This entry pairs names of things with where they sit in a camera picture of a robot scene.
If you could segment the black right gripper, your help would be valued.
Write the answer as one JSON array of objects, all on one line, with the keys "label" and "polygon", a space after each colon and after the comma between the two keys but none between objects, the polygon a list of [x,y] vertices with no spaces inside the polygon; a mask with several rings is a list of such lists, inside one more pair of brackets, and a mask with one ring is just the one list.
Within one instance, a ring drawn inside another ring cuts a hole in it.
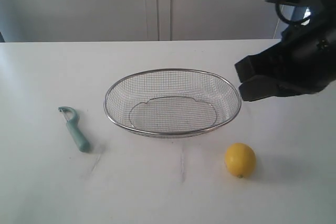
[{"label": "black right gripper", "polygon": [[310,11],[301,20],[288,20],[279,10],[288,24],[281,42],[235,63],[243,101],[314,94],[335,81],[335,0]]}]

